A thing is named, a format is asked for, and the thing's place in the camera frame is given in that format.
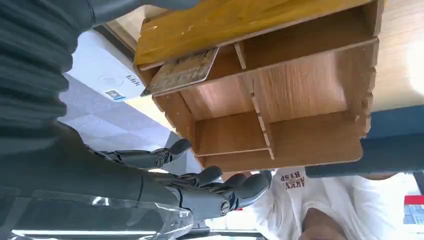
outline wooden organizer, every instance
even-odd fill
[[[153,100],[199,162],[224,173],[357,161],[382,11],[375,0],[227,41],[205,82]],[[146,86],[159,68],[135,66]]]

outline floor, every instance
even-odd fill
[[[60,99],[67,114],[60,121],[77,129],[83,141],[101,151],[163,148],[171,131],[124,102],[112,102],[70,75]]]

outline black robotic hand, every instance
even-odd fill
[[[135,156],[140,152],[93,154],[74,129],[56,121],[66,114],[59,93],[69,83],[62,73],[72,68],[72,53],[82,32],[143,4],[184,9],[197,2],[0,1],[0,219],[4,220],[0,239],[39,230],[46,236],[57,231],[75,233],[75,229],[127,234],[130,227],[156,233],[175,222],[154,213],[172,214],[178,207],[190,210],[186,212],[195,220],[216,218],[252,204],[266,191],[267,174],[211,183],[221,174],[219,168],[183,176],[144,170],[152,163],[157,168],[174,160],[178,151],[172,147],[142,152],[147,160],[142,163]],[[128,222],[132,213],[140,216],[151,206],[156,211],[146,211],[139,225]]]
[[[190,148],[187,139],[180,139],[170,148],[154,151],[117,150],[98,152],[89,148],[92,153],[121,165],[140,170],[160,168],[176,159]],[[217,218],[228,212],[253,204],[271,184],[271,172],[261,171],[250,177],[238,173],[226,182],[216,182],[222,175],[217,166],[205,168],[200,173],[174,175],[170,173],[145,172],[148,179],[159,183],[174,193],[179,207],[191,210],[195,220]]]

